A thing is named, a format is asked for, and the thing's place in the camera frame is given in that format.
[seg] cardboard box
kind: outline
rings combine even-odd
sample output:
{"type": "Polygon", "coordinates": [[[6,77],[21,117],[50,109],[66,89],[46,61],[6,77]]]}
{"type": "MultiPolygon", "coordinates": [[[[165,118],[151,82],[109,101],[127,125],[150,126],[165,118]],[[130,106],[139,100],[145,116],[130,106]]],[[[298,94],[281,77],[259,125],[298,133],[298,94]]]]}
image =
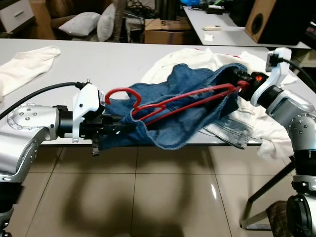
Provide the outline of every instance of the cardboard box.
{"type": "Polygon", "coordinates": [[[196,36],[190,24],[185,21],[146,20],[145,43],[195,44],[196,36]]]}

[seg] red clothes hanger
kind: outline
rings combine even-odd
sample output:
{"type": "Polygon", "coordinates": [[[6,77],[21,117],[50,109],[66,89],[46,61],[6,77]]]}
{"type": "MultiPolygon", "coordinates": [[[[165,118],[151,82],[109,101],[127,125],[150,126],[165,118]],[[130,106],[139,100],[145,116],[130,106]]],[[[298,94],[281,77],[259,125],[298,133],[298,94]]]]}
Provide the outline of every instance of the red clothes hanger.
{"type": "Polygon", "coordinates": [[[117,88],[117,89],[113,89],[113,90],[110,90],[106,95],[105,95],[105,102],[107,104],[110,104],[110,96],[118,91],[126,91],[126,92],[130,92],[131,94],[133,94],[137,101],[135,102],[135,104],[133,105],[134,107],[134,111],[132,112],[132,116],[135,116],[139,111],[141,110],[145,110],[145,109],[148,109],[148,108],[160,108],[156,111],[153,111],[151,112],[150,114],[148,115],[145,115],[143,116],[142,118],[138,119],[138,120],[141,120],[141,121],[144,121],[145,119],[148,119],[149,117],[151,116],[154,116],[160,112],[162,112],[164,109],[167,108],[166,104],[167,103],[170,103],[172,101],[175,101],[175,100],[178,100],[178,99],[182,99],[184,97],[187,97],[187,96],[190,96],[190,95],[195,95],[195,94],[199,94],[199,93],[203,93],[203,92],[208,92],[208,91],[211,91],[211,90],[219,90],[219,89],[227,89],[223,92],[220,92],[218,94],[215,94],[215,95],[212,95],[212,96],[209,96],[207,98],[204,98],[200,101],[196,101],[194,103],[191,103],[189,105],[186,105],[186,106],[183,106],[179,109],[176,109],[174,111],[171,111],[169,112],[168,114],[164,114],[162,116],[160,116],[159,118],[156,118],[148,123],[146,123],[146,126],[149,126],[151,125],[152,123],[154,122],[157,122],[165,117],[168,117],[170,115],[173,115],[175,113],[178,113],[180,111],[183,111],[183,110],[186,110],[188,108],[191,108],[191,107],[194,107],[194,106],[197,106],[197,105],[200,105],[200,104],[204,104],[206,102],[210,102],[212,100],[217,100],[217,99],[220,99],[220,98],[223,98],[227,95],[230,95],[236,91],[239,91],[240,89],[244,89],[244,88],[247,88],[249,86],[249,83],[244,81],[244,80],[240,80],[237,82],[237,86],[234,86],[230,83],[227,83],[227,84],[222,84],[222,85],[216,85],[216,86],[211,86],[211,87],[207,87],[207,88],[203,88],[203,89],[199,89],[199,90],[194,90],[194,91],[190,91],[188,93],[185,93],[185,94],[182,94],[182,95],[178,95],[178,96],[174,96],[170,99],[167,99],[167,100],[164,100],[164,101],[161,101],[159,103],[156,103],[156,104],[149,104],[149,105],[143,105],[143,106],[139,106],[141,101],[142,101],[142,97],[141,95],[135,91],[134,89],[131,89],[131,88],[117,88]]]}

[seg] wooden speaker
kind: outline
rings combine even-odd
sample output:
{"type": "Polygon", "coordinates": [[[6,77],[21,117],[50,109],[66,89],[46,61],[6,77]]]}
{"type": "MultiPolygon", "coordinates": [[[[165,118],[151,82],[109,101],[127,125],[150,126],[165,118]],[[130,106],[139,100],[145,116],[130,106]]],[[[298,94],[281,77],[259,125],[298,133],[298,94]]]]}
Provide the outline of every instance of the wooden speaker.
{"type": "Polygon", "coordinates": [[[315,12],[316,0],[256,0],[245,31],[257,43],[297,45],[315,12]]]}

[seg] metal leg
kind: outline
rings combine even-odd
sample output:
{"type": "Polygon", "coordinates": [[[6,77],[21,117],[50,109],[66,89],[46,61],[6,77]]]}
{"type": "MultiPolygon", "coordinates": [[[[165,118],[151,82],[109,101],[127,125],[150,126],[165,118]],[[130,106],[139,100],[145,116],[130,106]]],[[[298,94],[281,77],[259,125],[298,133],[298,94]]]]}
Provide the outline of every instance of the metal leg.
{"type": "Polygon", "coordinates": [[[249,231],[271,231],[271,226],[267,224],[255,224],[258,221],[266,219],[267,213],[263,211],[241,222],[241,227],[249,231]]]}
{"type": "Polygon", "coordinates": [[[253,203],[264,193],[266,193],[270,188],[277,184],[281,179],[288,175],[294,169],[294,157],[290,157],[291,163],[288,164],[283,170],[276,174],[269,182],[267,182],[261,189],[259,189],[254,195],[252,195],[248,202],[253,203]]]}

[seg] white drawer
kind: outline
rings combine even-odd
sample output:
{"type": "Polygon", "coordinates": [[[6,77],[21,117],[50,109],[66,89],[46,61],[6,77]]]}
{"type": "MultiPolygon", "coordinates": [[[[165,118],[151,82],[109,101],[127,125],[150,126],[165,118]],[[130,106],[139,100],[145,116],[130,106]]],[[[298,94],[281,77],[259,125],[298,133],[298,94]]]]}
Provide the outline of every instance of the white drawer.
{"type": "Polygon", "coordinates": [[[33,12],[29,0],[20,0],[0,10],[0,20],[6,30],[11,32],[30,18],[33,12]]]}

